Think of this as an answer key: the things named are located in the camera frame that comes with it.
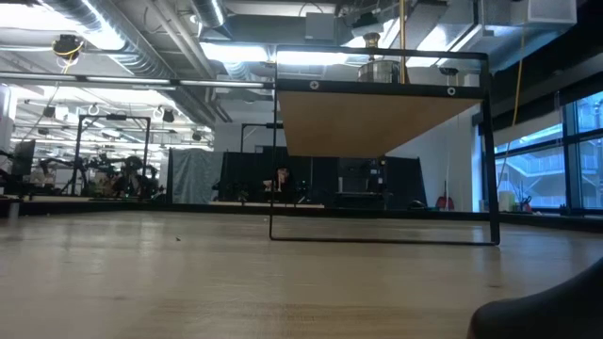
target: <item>ductwork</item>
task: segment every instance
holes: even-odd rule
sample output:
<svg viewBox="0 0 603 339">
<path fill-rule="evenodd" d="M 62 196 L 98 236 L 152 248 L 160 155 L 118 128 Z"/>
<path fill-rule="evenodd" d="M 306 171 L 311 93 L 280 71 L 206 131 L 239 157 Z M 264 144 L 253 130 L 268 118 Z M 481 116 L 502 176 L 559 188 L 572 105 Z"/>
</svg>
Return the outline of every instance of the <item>ductwork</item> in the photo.
<svg viewBox="0 0 603 339">
<path fill-rule="evenodd" d="M 226 14 L 221 0 L 190 0 L 199 22 L 208 28 L 217 28 L 226 23 Z"/>
<path fill-rule="evenodd" d="M 176 73 L 123 13 L 107 0 L 40 0 L 40 3 L 66 19 L 79 23 L 78 33 L 101 49 L 120 50 L 124 55 L 111 56 L 135 76 L 174 78 Z M 189 89 L 161 91 L 174 100 L 193 122 L 214 126 L 216 117 L 195 98 Z"/>
</svg>

